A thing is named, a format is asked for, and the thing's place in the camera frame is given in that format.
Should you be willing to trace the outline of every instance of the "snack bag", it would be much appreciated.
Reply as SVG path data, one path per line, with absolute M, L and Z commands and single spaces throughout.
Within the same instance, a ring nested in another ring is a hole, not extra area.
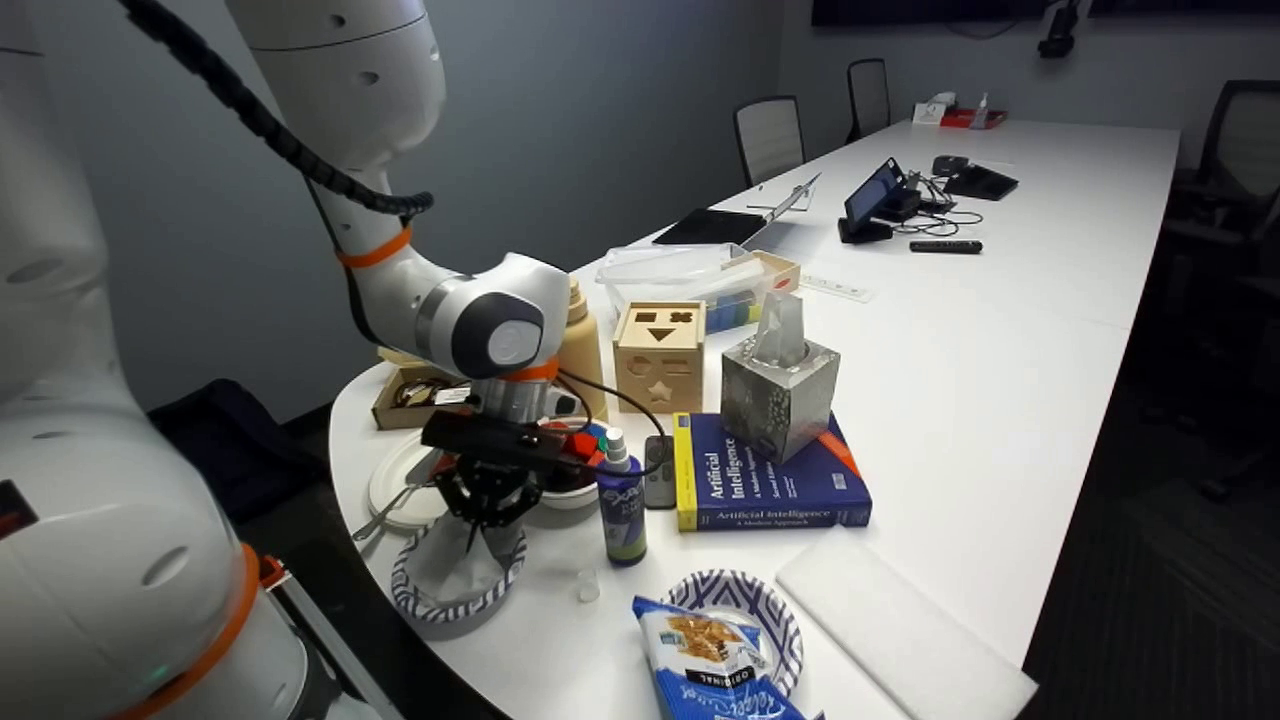
M 804 720 L 767 680 L 762 630 L 633 601 L 666 720 Z

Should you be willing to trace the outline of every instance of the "gray wall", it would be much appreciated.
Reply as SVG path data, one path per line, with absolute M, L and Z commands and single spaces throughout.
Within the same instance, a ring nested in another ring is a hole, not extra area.
M 1185 129 L 1185 164 L 1201 142 L 1216 90 L 1228 75 L 1280 79 L 1280 20 L 1090 20 L 1078 51 L 1045 65 L 1035 44 L 1045 20 L 995 39 L 967 39 L 949 30 L 863 30 L 813 31 L 813 0 L 786 8 L 779 90 L 804 105 L 813 154 L 850 134 L 846 68 L 856 55 L 883 55 L 898 114 L 941 90 L 967 105 L 988 90 L 1002 107 L 1029 121 L 1169 126 Z
M 238 68 L 216 0 L 168 0 Z M 564 270 L 741 189 L 729 114 L 777 90 L 777 0 L 430 0 L 451 100 L 397 164 L 432 189 L 422 250 L 457 270 L 530 254 Z M 112 242 L 121 355 L 143 405 L 214 377 L 283 419 L 373 362 L 349 326 L 303 186 L 115 6 L 33 20 Z

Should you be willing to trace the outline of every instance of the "blue book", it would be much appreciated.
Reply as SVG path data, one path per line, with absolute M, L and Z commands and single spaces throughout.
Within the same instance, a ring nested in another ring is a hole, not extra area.
M 871 521 L 871 492 L 836 416 L 821 442 L 786 465 L 729 435 L 717 413 L 676 416 L 672 482 L 679 533 L 863 529 Z

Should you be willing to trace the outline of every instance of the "phone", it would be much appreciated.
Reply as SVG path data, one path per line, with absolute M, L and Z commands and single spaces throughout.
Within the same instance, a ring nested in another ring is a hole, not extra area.
M 902 198 L 902 170 L 898 161 L 883 161 L 850 202 L 846 202 L 846 219 L 863 225 L 871 219 L 883 206 Z
M 646 442 L 646 507 L 676 507 L 672 435 Z

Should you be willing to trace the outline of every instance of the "long table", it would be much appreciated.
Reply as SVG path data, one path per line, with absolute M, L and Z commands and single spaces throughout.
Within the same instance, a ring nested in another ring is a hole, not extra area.
M 916 256 L 907 242 L 850 250 L 846 198 L 898 156 L 973 156 L 1020 181 L 1002 206 L 961 202 L 985 225 L 985 256 Z M 1102 442 L 1128 333 L 1159 237 L 1177 134 L 1004 126 L 938 134 L 898 126 L 721 208 L 762 208 L 821 178 L 813 198 L 758 237 L 799 265 L 809 336 L 846 355 L 836 416 L 878 497 L 862 533 L 883 563 L 1020 664 Z M 748 328 L 709 339 L 709 396 L 721 405 L 721 351 Z M 373 401 L 392 369 L 358 377 L 334 410 L 334 483 L 349 529 L 367 512 L 365 483 L 414 433 L 376 433 Z M 475 694 L 520 720 L 660 718 L 633 598 L 666 598 L 689 573 L 741 570 L 771 580 L 817 533 L 679 535 L 648 512 L 648 561 L 608 570 L 600 521 L 533 526 L 520 586 L 483 630 L 432 641 Z M 387 593 L 406 535 L 367 573 Z M 578 573 L 600 573 L 600 601 L 578 601 Z M 902 710 L 796 608 L 804 633 L 804 712 L 902 718 Z

